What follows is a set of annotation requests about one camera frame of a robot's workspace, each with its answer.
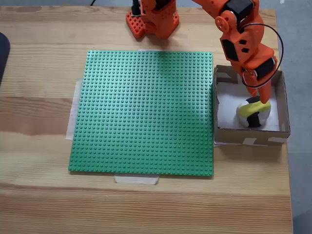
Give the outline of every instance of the black cable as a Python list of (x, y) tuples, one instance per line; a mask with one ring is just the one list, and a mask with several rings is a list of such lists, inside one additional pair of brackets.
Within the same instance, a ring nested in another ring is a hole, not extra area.
[(282, 45), (282, 55), (281, 55), (281, 59), (279, 60), (279, 64), (278, 64), (278, 67), (276, 68), (275, 72), (273, 73), (273, 75), (266, 81), (266, 82), (263, 82), (262, 84), (260, 85), (257, 85), (257, 86), (249, 86), (248, 84), (246, 84), (244, 78), (242, 79), (243, 80), (243, 84), (249, 88), (253, 88), (253, 89), (256, 89), (256, 88), (260, 88), (261, 86), (267, 84), (268, 82), (270, 82), (272, 80), (272, 78), (275, 76), (276, 72), (278, 71), (280, 65), (281, 65), (281, 62), (283, 60), (283, 56), (284, 56), (284, 43), (283, 43), (283, 40), (282, 40), (282, 37), (280, 36), (280, 34), (274, 29), (272, 28), (271, 26), (267, 25), (267, 24), (263, 24), (263, 23), (248, 23), (244, 26), (242, 26), (240, 29), (239, 29), (239, 32), (241, 32), (245, 27), (247, 26), (250, 26), (250, 25), (262, 25), (262, 26), (266, 26), (268, 28), (271, 28), (275, 33), (276, 35), (278, 36), (280, 42), (281, 42), (281, 45)]

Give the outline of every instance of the wood grain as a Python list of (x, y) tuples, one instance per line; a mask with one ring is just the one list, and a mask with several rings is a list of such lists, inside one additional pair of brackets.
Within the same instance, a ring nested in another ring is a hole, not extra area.
[[(222, 146), (214, 177), (161, 176), (116, 184), (112, 174), (70, 174), (71, 100), (90, 49), (210, 51), (229, 64), (213, 19), (181, 8), (167, 41), (136, 41), (128, 8), (2, 7), (11, 53), (0, 87), (0, 233), (290, 234), (287, 146)], [(273, 10), (261, 10), (276, 28)], [(263, 42), (278, 52), (277, 37)]]

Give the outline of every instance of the lego baseplate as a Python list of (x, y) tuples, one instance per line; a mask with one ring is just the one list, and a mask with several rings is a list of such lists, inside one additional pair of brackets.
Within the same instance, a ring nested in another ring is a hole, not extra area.
[(89, 51), (70, 171), (212, 176), (211, 53)]

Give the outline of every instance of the white tape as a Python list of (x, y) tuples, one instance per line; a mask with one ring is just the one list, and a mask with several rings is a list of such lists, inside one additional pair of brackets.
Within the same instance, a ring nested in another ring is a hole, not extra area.
[(243, 142), (243, 145), (254, 145), (254, 142), (257, 138), (246, 138)]
[(286, 131), (286, 127), (285, 127), (285, 123), (281, 124), (281, 132), (285, 132)]
[(76, 86), (75, 86), (72, 108), (70, 110), (70, 115), (69, 115), (69, 120), (68, 120), (68, 125), (67, 125), (67, 132), (66, 132), (66, 137), (65, 137), (66, 140), (74, 139), (74, 131), (75, 131), (78, 106), (79, 106), (79, 100), (80, 100), (80, 94), (81, 94), (81, 86), (82, 86), (82, 79), (79, 79), (77, 80)]
[(268, 141), (277, 142), (277, 143), (285, 143), (285, 142), (287, 142), (287, 139), (286, 138), (279, 138), (279, 137), (271, 137), (268, 139)]
[(116, 183), (156, 184), (158, 182), (159, 175), (115, 173), (114, 179)]

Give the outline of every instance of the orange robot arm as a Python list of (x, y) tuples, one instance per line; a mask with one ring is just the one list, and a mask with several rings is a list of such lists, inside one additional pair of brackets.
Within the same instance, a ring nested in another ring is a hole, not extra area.
[[(259, 0), (193, 0), (215, 19), (223, 35), (220, 39), (226, 59), (243, 79), (249, 93), (260, 95), (266, 103), (271, 96), (271, 77), (276, 72), (274, 50), (261, 43), (264, 25), (259, 15)], [(176, 0), (141, 0), (141, 16), (129, 13), (128, 25), (142, 21), (141, 34), (154, 33), (166, 39), (178, 24)]]

